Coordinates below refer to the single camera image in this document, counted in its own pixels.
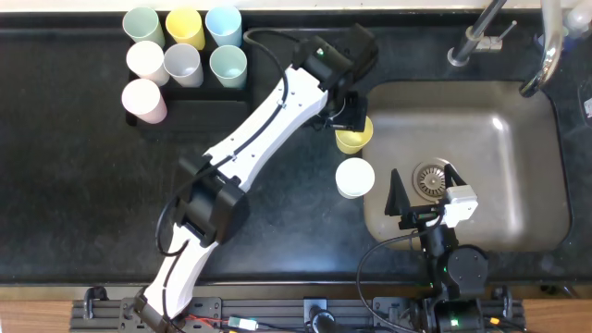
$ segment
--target faucet base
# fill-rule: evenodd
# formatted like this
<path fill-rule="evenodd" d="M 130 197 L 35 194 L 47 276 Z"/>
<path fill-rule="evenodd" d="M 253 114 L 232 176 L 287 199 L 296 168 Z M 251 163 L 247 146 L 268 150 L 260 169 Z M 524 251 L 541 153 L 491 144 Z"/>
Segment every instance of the faucet base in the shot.
<path fill-rule="evenodd" d="M 454 59 L 452 57 L 452 53 L 454 52 L 454 47 L 452 47 L 449 51 L 448 51 L 448 61 L 455 67 L 464 67 L 466 66 L 466 64 L 469 63 L 469 57 L 467 57 L 464 61 L 458 61 L 456 59 Z"/>

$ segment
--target white wall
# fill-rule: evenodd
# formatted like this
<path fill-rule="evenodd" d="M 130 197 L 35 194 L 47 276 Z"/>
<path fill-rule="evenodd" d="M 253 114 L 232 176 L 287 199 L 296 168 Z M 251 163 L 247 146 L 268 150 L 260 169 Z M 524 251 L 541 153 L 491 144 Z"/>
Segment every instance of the white wall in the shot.
<path fill-rule="evenodd" d="M 170 10 L 177 6 L 208 9 L 231 4 L 240 9 L 426 9 L 483 8 L 490 0 L 0 0 L 0 11 L 127 11 L 135 6 Z M 561 0 L 573 7 L 579 0 Z M 505 8 L 538 8 L 539 0 L 509 0 Z"/>

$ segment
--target wooden floor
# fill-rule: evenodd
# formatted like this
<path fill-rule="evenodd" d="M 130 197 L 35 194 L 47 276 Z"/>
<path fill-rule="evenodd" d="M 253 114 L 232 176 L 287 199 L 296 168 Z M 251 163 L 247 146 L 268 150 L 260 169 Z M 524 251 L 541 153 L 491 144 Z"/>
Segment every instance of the wooden floor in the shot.
<path fill-rule="evenodd" d="M 71 302 L 0 302 L 0 333 L 66 333 Z M 526 300 L 528 330 L 592 333 L 592 300 Z"/>

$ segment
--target pink cup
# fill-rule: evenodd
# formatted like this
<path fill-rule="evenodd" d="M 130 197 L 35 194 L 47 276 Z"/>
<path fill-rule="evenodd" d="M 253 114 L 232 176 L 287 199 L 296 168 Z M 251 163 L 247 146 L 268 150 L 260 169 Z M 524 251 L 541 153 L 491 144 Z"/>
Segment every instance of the pink cup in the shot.
<path fill-rule="evenodd" d="M 137 79 L 128 83 L 121 94 L 121 103 L 132 115 L 157 124 L 167 116 L 167 106 L 156 83 Z"/>

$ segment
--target black tray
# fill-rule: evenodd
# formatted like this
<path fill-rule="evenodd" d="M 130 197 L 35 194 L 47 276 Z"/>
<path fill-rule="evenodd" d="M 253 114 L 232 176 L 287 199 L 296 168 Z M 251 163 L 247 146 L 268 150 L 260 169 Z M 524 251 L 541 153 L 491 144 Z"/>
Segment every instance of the black tray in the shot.
<path fill-rule="evenodd" d="M 166 52 L 168 47 L 176 42 L 166 29 L 167 13 L 159 13 L 159 18 L 165 34 L 164 51 Z M 160 87 L 167 109 L 165 120 L 158 124 L 149 124 L 123 109 L 126 112 L 128 125 L 139 130 L 219 132 L 235 130 L 252 113 L 249 48 L 246 45 L 241 47 L 248 60 L 245 88 L 224 88 L 210 69 L 210 55 L 217 49 L 217 44 L 205 25 L 203 28 L 205 48 L 199 51 L 203 67 L 202 86 L 184 88 L 171 77 L 167 84 Z M 130 71 L 129 81 L 136 79 L 138 76 Z"/>

